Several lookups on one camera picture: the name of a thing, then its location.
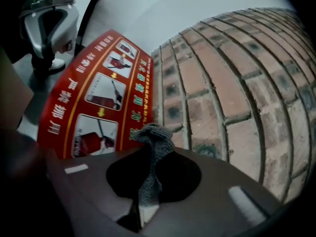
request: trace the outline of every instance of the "red sign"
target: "red sign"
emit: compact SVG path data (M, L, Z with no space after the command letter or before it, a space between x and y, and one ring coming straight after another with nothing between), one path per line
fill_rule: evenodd
M139 146L134 131L153 121L153 60L114 30L64 71L39 122L38 143L59 158Z

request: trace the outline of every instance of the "white shoe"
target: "white shoe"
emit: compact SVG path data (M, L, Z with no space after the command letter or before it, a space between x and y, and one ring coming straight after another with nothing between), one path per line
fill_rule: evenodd
M66 63L62 59L55 58L52 61L51 67L48 69L49 71L63 69L66 66Z

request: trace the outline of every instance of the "gray cloth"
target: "gray cloth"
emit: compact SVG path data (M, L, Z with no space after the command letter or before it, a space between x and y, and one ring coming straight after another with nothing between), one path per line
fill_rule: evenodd
M171 141L172 132L155 123L145 125L141 130L133 134L133 139L151 147L150 174L145 179L138 191L139 205L149 206L158 204L158 197L161 192L161 183L156 174L156 164L167 154L173 151Z

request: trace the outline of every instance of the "instruction picture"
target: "instruction picture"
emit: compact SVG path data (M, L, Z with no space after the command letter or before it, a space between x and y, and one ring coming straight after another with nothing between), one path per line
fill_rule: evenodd
M117 131L116 122L78 115L72 156L97 156L114 152Z
M125 84L101 73L97 73L87 91L85 100L102 107L119 111L122 108L125 90Z
M121 76L129 78L133 64L118 53L112 51L104 61L103 66Z
M132 44L125 40L121 40L117 44L117 49L122 51L124 54L128 55L130 58L135 59L137 54L137 49L133 47Z

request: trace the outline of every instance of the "brick wall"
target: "brick wall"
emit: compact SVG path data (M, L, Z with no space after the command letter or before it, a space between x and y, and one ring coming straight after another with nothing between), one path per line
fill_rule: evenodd
M225 13L157 48L155 121L175 146L228 161L282 202L316 161L316 56L297 16Z

